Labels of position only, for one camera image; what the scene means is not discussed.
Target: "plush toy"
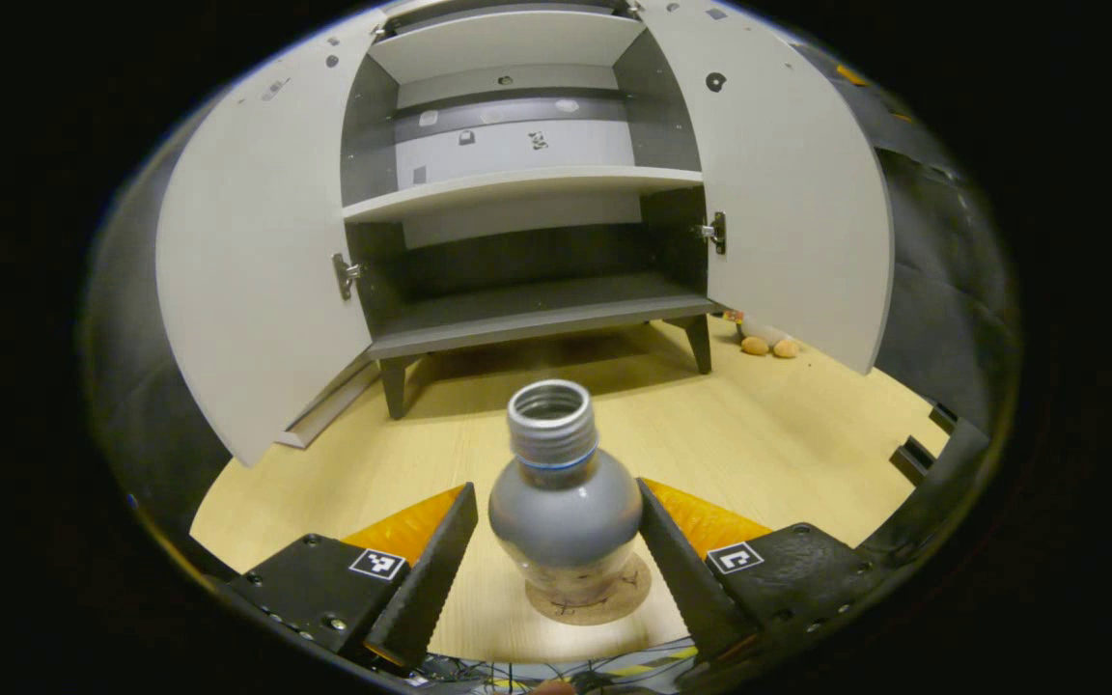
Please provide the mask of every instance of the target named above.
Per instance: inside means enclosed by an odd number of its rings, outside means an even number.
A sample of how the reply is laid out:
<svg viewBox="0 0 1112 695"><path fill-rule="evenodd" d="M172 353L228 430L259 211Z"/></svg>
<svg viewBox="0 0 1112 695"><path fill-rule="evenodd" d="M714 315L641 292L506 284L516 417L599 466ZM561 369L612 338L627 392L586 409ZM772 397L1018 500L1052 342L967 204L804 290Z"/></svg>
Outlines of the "plush toy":
<svg viewBox="0 0 1112 695"><path fill-rule="evenodd" d="M742 311L725 311L723 317L736 322L736 332L742 336L741 349L749 355L774 353L776 357L796 357L801 353L792 336L775 326L745 318Z"/></svg>

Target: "light wood floor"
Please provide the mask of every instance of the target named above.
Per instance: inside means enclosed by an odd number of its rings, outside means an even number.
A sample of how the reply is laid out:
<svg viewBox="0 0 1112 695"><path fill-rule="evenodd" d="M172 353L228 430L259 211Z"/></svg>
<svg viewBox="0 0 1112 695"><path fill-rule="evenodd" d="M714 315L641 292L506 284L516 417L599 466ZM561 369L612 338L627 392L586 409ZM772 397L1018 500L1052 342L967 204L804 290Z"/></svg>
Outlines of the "light wood floor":
<svg viewBox="0 0 1112 695"><path fill-rule="evenodd" d="M857 375L804 347L792 360L741 351L711 317L714 370L698 375L684 331L662 322L425 357L409 370L410 413L390 420L379 381L309 449L275 445L252 469L230 461L191 536L246 572L305 533L342 537L471 480L479 525L428 649L481 661L562 662L618 655L687 633L652 567L632 616L596 627L530 608L522 576L492 536L488 494L510 457L504 406L539 378L593 397L600 445L657 479L772 528L812 523L864 540L912 492L887 458L914 435L935 455L946 435L930 406L874 369Z"/></svg>

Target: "open cabinet door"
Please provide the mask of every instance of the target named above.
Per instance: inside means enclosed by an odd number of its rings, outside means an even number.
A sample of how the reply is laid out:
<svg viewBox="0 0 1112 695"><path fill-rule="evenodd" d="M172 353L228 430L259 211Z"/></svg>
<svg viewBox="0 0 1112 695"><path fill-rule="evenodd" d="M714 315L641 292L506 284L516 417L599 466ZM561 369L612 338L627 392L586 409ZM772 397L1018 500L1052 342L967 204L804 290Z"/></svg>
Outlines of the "open cabinet door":
<svg viewBox="0 0 1112 695"><path fill-rule="evenodd" d="M765 23L706 0L645 3L641 18L689 110L709 251L707 295L820 348L874 366L891 298L886 186L843 98Z"/></svg>
<svg viewBox="0 0 1112 695"><path fill-rule="evenodd" d="M349 88L384 22L328 27L234 85L173 168L157 291L195 401L239 463L265 449L370 344L340 214Z"/></svg>

